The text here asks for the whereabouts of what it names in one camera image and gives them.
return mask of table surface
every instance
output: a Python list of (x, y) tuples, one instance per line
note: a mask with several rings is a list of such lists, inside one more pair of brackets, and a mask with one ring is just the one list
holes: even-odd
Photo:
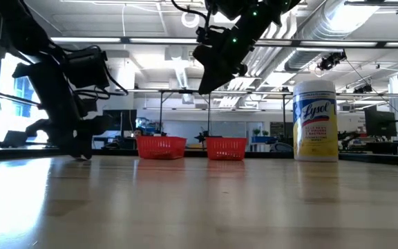
[(398, 167), (4, 161), (0, 248), (398, 248)]

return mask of pole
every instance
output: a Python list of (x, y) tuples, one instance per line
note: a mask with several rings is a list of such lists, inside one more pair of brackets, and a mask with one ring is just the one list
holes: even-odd
[(208, 95), (208, 135), (210, 134), (211, 94)]
[(285, 120), (285, 95), (282, 95), (282, 101), (283, 101), (283, 139), (287, 139), (287, 121)]
[(164, 104), (164, 92), (160, 93), (160, 111), (159, 111), (159, 132), (162, 135), (162, 105)]

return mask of window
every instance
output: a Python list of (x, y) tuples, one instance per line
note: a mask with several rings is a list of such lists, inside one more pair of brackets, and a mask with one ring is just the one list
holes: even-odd
[[(6, 58), (1, 60), (0, 93), (39, 102), (39, 98), (27, 77), (17, 79), (12, 77), (19, 63), (25, 62), (11, 54), (6, 54)], [(39, 110), (29, 104), (0, 98), (0, 140), (4, 140), (7, 131), (25, 131), (27, 126), (42, 118), (48, 118), (44, 110)], [(39, 131), (34, 141), (46, 142), (47, 139), (47, 134)]]

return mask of ceiling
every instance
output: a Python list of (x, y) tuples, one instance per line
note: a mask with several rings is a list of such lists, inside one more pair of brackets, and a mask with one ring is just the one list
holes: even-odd
[[(323, 0), (306, 0), (307, 7), (299, 8), (294, 13), (299, 26)], [(178, 12), (171, 4), (157, 5), (123, 5), (94, 4), (85, 0), (26, 0), (35, 14), (35, 19), (46, 29), (51, 37), (84, 36), (84, 37), (196, 37), (194, 28), (187, 28), (181, 22), (182, 12)], [(192, 9), (205, 12), (204, 8), (192, 6)], [(346, 39), (398, 39), (398, 8), (380, 8), (364, 25), (352, 32)], [(136, 75), (136, 84), (142, 87), (155, 86), (176, 78), (173, 68), (165, 65), (166, 46), (142, 45), (103, 45), (104, 50), (127, 50), (134, 59), (140, 72)], [(194, 47), (186, 46), (192, 51)], [(371, 76), (372, 85), (377, 91), (386, 91), (388, 76), (398, 69), (398, 50), (388, 49), (347, 49), (346, 54), (351, 65), (362, 77)], [(120, 65), (123, 58), (110, 58), (109, 64)], [(346, 62), (338, 65), (333, 71), (320, 72), (315, 64), (310, 64), (303, 73), (298, 73), (292, 82), (306, 80), (331, 80), (339, 91), (346, 85), (354, 87), (361, 79), (351, 65)], [(186, 69), (188, 78), (201, 78), (203, 67), (197, 62), (191, 62)], [(252, 86), (258, 86), (261, 80), (255, 80)]]

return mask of computer monitor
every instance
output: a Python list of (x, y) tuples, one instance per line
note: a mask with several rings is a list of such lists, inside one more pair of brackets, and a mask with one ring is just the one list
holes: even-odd
[(395, 114), (392, 112), (366, 109), (365, 122), (368, 136), (397, 136)]
[(113, 118), (108, 131), (134, 131), (136, 129), (137, 110), (104, 110), (104, 115)]

